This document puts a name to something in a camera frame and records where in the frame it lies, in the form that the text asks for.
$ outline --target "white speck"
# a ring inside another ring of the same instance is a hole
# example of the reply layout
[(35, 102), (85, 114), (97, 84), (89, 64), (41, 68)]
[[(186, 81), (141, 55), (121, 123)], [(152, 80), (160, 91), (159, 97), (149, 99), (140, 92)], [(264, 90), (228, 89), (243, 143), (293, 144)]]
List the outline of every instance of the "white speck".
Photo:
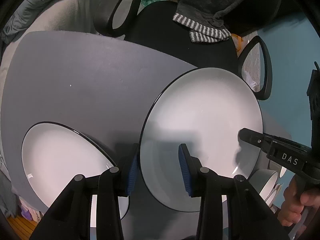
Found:
[(232, 174), (234, 174), (237, 171), (237, 169), (238, 169), (238, 166), (236, 166), (236, 168), (235, 168), (235, 170), (233, 171)]

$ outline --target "gray cushion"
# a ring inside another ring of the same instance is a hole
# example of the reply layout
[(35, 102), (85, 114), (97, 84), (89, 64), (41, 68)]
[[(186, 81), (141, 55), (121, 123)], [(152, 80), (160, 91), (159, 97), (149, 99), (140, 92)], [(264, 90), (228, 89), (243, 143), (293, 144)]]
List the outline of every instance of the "gray cushion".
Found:
[(26, 30), (52, 0), (24, 0), (0, 33), (5, 43), (10, 43), (20, 32)]

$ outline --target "black rim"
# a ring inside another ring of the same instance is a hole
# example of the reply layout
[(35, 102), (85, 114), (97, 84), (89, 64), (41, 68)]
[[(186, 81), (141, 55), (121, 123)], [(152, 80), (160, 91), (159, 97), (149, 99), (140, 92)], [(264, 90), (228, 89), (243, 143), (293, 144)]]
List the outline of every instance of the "black rim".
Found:
[[(145, 118), (145, 120), (144, 120), (143, 126), (142, 126), (142, 130), (141, 130), (141, 133), (140, 133), (140, 139), (139, 139), (139, 152), (138, 152), (138, 156), (137, 156), (137, 157), (138, 157), (139, 170), (140, 170), (140, 174), (141, 174), (143, 183), (146, 185), (146, 188), (148, 189), (148, 191), (150, 192), (150, 194), (153, 196), (153, 198), (154, 198), (156, 201), (158, 201), (161, 205), (163, 205), (163, 206), (165, 206), (165, 207), (167, 207), (167, 208), (170, 208), (170, 209), (175, 210), (175, 211), (178, 211), (178, 212), (186, 212), (186, 213), (193, 213), (193, 212), (198, 212), (198, 211), (191, 211), (191, 212), (189, 212), (189, 211), (181, 211), (181, 210), (177, 210), (177, 209), (168, 207), (168, 206), (166, 206), (165, 204), (163, 204), (162, 202), (160, 202), (160, 201), (152, 194), (152, 192), (150, 191), (148, 185), (146, 184), (146, 182), (145, 182), (145, 180), (144, 180), (144, 177), (143, 177), (143, 174), (142, 174), (141, 162), (140, 162), (140, 147), (141, 147), (141, 141), (142, 141), (143, 131), (144, 131), (144, 128), (145, 128), (146, 123), (147, 123), (147, 121), (148, 121), (149, 115), (151, 114), (151, 111), (152, 111), (153, 107), (156, 105), (156, 103), (157, 103), (157, 101), (159, 100), (159, 98), (160, 98), (160, 97), (163, 95), (163, 93), (168, 89), (168, 87), (170, 87), (170, 86), (171, 86), (175, 81), (177, 81), (179, 78), (181, 78), (182, 76), (184, 76), (184, 75), (186, 75), (186, 74), (188, 74), (188, 73), (190, 73), (190, 72), (192, 72), (192, 71), (196, 71), (196, 70), (199, 70), (199, 69), (202, 69), (202, 68), (194, 68), (194, 69), (191, 69), (191, 70), (189, 70), (189, 71), (181, 74), (181, 75), (178, 76), (177, 78), (175, 78), (173, 81), (171, 81), (171, 82), (169, 83), (169, 85), (167, 85), (167, 86), (161, 91), (161, 93), (159, 94), (159, 96), (156, 98), (156, 100), (155, 100), (154, 103), (152, 104), (152, 106), (151, 106), (151, 108), (150, 108), (150, 110), (149, 110), (149, 112), (148, 112), (148, 114), (147, 114), (147, 116), (146, 116), (146, 118)], [(236, 77), (240, 78), (240, 79), (250, 88), (251, 92), (254, 94), (254, 91), (253, 91), (253, 90), (251, 89), (251, 87), (243, 80), (243, 78), (237, 76), (236, 74), (234, 74), (234, 73), (232, 73), (232, 72), (230, 72), (230, 71), (228, 71), (228, 70), (225, 70), (225, 71), (227, 71), (228, 73), (230, 73), (230, 74), (232, 74), (232, 75), (235, 75)], [(262, 120), (262, 130), (263, 130), (263, 119), (262, 119), (261, 107), (260, 107), (259, 102), (258, 102), (257, 99), (256, 99), (256, 101), (257, 101), (257, 103), (258, 103), (259, 110), (260, 110), (260, 115), (261, 115), (261, 120)]]
[[(113, 166), (116, 166), (116, 163), (111, 159), (111, 157), (98, 145), (96, 144), (95, 141), (93, 141), (92, 139), (90, 139), (88, 136), (84, 135), (83, 133), (81, 132), (78, 132), (77, 130), (67, 126), (67, 125), (64, 125), (64, 124), (61, 124), (61, 123), (57, 123), (57, 122), (51, 122), (51, 121), (43, 121), (43, 122), (38, 122), (36, 124), (34, 124), (33, 126), (31, 126), (28, 131), (26, 132), (26, 134), (24, 135), (23, 137), (23, 141), (22, 141), (22, 145), (23, 145), (23, 142), (24, 142), (24, 139), (27, 135), (27, 133), (31, 130), (31, 128), (33, 128), (34, 126), (38, 125), (38, 124), (42, 124), (42, 123), (51, 123), (51, 124), (55, 124), (55, 125), (58, 125), (58, 126), (62, 126), (64, 128), (67, 128), (68, 130), (71, 130), (73, 132), (75, 132), (76, 134), (80, 135), (82, 138), (84, 138), (85, 140), (87, 140), (88, 142), (90, 142), (92, 145), (94, 145), (107, 159), (108, 161), (111, 162), (111, 164)], [(130, 196), (128, 196), (128, 200), (129, 200), (129, 203), (128, 203), (128, 208), (127, 208), (127, 211), (125, 212), (124, 216), (122, 218), (120, 218), (121, 220), (126, 216), (126, 214), (128, 213), (129, 211), (129, 207), (130, 207)]]

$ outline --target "wooden floor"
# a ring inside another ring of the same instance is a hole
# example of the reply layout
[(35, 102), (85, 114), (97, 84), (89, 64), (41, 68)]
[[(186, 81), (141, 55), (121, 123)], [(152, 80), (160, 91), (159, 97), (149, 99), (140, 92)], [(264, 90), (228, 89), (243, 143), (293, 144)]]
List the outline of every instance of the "wooden floor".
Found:
[(38, 224), (37, 222), (26, 220), (21, 216), (17, 216), (16, 218), (9, 217), (7, 220), (22, 240), (28, 240)]

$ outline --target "white fabric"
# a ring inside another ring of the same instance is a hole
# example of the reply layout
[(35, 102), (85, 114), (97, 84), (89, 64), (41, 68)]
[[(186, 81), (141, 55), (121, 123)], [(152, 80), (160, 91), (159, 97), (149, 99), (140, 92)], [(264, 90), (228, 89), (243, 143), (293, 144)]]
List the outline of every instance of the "white fabric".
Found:
[[(27, 33), (34, 31), (64, 30), (97, 33), (93, 26), (93, 17), (100, 1), (101, 0), (53, 0), (34, 23), (24, 33), (20, 33), (15, 37), (7, 46), (0, 66), (0, 114), (5, 78), (13, 54), (21, 39)], [(3, 156), (1, 132), (0, 153)]]

